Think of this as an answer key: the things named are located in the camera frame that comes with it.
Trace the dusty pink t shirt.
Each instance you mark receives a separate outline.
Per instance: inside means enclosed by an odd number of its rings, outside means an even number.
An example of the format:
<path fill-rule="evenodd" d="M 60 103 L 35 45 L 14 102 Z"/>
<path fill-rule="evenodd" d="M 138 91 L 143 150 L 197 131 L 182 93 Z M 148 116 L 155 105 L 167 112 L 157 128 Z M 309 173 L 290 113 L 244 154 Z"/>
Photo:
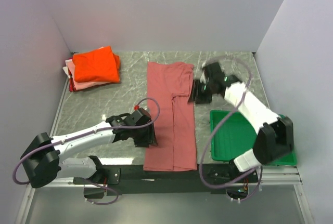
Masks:
<path fill-rule="evenodd" d="M 147 148 L 145 171 L 197 170 L 194 105 L 188 103 L 193 84 L 189 63 L 147 64 L 147 107 L 156 117 L 157 146 Z"/>

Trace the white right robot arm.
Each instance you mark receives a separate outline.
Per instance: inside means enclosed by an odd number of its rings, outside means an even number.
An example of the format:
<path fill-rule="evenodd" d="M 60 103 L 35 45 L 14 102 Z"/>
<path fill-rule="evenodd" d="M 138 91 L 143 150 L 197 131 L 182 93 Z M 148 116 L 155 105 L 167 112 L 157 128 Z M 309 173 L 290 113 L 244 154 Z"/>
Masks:
<path fill-rule="evenodd" d="M 193 81 L 189 102 L 208 104 L 213 95 L 220 95 L 233 109 L 213 128 L 207 144 L 235 114 L 240 113 L 256 134 L 250 149 L 234 157 L 228 169 L 229 178 L 240 182 L 247 171 L 267 165 L 294 151 L 293 122 L 265 106 L 249 89 L 250 82 L 243 82 L 235 75 L 226 75 L 217 61 L 202 66 L 201 78 Z"/>

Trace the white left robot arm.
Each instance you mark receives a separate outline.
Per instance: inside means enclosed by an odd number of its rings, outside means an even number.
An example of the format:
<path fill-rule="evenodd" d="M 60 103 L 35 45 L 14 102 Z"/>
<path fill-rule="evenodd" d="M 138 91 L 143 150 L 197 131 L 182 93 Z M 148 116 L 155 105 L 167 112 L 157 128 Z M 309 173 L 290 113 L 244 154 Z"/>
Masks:
<path fill-rule="evenodd" d="M 91 183 L 106 178 L 106 171 L 99 158 L 73 156 L 93 147 L 132 139 L 137 148 L 157 145 L 154 120 L 143 108 L 133 113 L 113 115 L 101 123 L 71 134 L 49 136 L 38 134 L 21 156 L 28 184 L 41 188 L 58 178 L 81 177 Z"/>

